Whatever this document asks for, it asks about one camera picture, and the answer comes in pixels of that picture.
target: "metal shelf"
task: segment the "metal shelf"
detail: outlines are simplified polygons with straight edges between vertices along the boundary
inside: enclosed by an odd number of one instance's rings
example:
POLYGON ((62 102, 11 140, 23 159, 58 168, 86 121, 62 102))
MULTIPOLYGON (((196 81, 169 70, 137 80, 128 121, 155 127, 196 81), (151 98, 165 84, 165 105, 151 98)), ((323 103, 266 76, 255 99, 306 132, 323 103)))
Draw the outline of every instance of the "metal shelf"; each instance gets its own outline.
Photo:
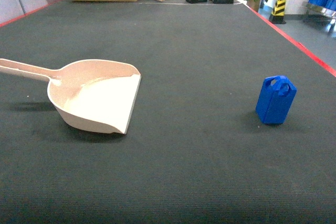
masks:
POLYGON ((303 6, 306 7, 308 10, 312 10, 318 14, 323 15, 324 17, 333 18, 333 19, 336 18, 336 11, 334 10, 330 10, 330 9, 327 9, 325 7, 318 6, 318 5, 313 5, 308 2, 304 2, 303 6))

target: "blue toy block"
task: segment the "blue toy block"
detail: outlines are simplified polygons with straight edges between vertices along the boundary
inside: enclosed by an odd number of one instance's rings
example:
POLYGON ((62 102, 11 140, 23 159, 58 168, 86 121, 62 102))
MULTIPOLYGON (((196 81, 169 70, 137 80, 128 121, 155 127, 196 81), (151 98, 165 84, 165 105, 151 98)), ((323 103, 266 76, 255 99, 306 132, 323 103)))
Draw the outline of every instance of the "blue toy block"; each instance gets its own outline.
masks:
POLYGON ((264 80, 256 112, 264 124, 284 123, 297 89, 286 76, 264 80))

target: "red edge strip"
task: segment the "red edge strip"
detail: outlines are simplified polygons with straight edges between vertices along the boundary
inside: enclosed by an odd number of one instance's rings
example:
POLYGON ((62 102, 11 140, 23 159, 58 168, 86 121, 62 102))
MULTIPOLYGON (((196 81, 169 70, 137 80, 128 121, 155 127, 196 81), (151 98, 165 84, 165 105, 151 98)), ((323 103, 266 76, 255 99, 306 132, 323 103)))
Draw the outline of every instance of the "red edge strip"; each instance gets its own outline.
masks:
POLYGON ((51 2, 51 3, 49 3, 49 4, 47 4, 47 5, 42 6, 42 7, 38 8, 38 9, 35 9, 35 10, 31 11, 31 12, 25 13, 25 14, 23 14, 23 15, 20 15, 20 16, 16 17, 16 18, 13 18, 13 19, 10 19, 10 20, 8 20, 8 21, 6 21, 6 22, 3 22, 3 23, 0 24, 0 27, 3 27, 3 26, 8 25, 8 24, 10 24, 10 23, 12 23, 12 22, 15 22, 15 21, 17 21, 18 19, 24 18, 24 17, 26 17, 26 16, 28 16, 28 15, 30 15, 30 14, 32 14, 32 13, 35 13, 35 12, 41 10, 41 9, 44 9, 44 8, 48 7, 49 5, 52 5, 52 4, 54 4, 54 3, 59 2, 59 1, 62 1, 62 0, 55 0, 55 1, 53 1, 53 2, 51 2))
POLYGON ((307 56, 309 56, 312 60, 314 60, 317 64, 319 64, 321 67, 323 67, 326 71, 331 73, 333 76, 336 77, 336 70, 330 67, 328 64, 326 64, 323 60, 319 59, 316 55, 314 55, 311 51, 309 51, 303 44, 297 42, 292 37, 290 37, 288 34, 286 34, 284 31, 282 31, 280 28, 275 26, 272 22, 268 21, 265 17, 261 16, 259 13, 257 13, 255 10, 251 9, 256 15, 258 15, 264 22, 266 22, 269 26, 271 26, 275 31, 280 33, 282 36, 284 36, 289 42, 291 42, 293 45, 295 45, 297 48, 299 48, 302 52, 304 52, 307 56))

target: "dustpan handle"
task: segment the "dustpan handle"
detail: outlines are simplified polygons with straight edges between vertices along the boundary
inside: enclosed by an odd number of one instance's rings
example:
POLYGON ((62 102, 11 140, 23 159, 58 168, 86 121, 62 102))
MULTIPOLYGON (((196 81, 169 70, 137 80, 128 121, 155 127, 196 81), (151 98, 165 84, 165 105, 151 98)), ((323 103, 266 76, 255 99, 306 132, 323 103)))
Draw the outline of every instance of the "dustpan handle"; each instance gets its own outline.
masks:
POLYGON ((55 79, 54 75, 57 70, 36 67, 33 65, 0 59, 0 72, 13 74, 15 76, 22 76, 40 81, 49 81, 55 79))

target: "traffic cone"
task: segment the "traffic cone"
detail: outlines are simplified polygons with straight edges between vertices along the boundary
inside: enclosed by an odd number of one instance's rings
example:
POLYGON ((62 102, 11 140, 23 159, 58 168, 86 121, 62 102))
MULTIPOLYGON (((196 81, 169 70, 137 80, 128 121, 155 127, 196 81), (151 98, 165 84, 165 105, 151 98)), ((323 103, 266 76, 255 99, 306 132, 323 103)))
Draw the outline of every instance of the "traffic cone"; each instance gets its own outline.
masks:
POLYGON ((285 17, 285 7, 286 7, 286 0, 277 0, 271 15, 269 16, 269 21, 273 24, 285 24, 284 21, 285 17))

